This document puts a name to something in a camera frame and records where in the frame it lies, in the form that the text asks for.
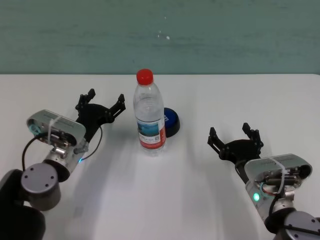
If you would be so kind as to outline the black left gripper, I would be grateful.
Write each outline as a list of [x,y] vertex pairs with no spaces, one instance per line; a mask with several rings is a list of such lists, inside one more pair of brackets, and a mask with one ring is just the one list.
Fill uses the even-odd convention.
[[91,88],[87,94],[81,94],[75,109],[78,111],[77,123],[85,127],[84,139],[89,143],[99,127],[104,124],[113,123],[125,109],[125,96],[120,94],[117,102],[111,107],[89,103],[96,95]]

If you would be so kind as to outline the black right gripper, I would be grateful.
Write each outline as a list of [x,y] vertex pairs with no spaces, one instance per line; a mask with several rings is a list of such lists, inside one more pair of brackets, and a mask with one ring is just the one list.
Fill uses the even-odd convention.
[[250,140],[240,139],[224,144],[218,138],[215,128],[211,127],[207,144],[218,154],[221,160],[232,162],[238,176],[244,183],[247,183],[249,178],[245,172],[245,164],[250,160],[260,158],[264,143],[261,141],[260,131],[251,129],[247,122],[243,124],[242,130]]

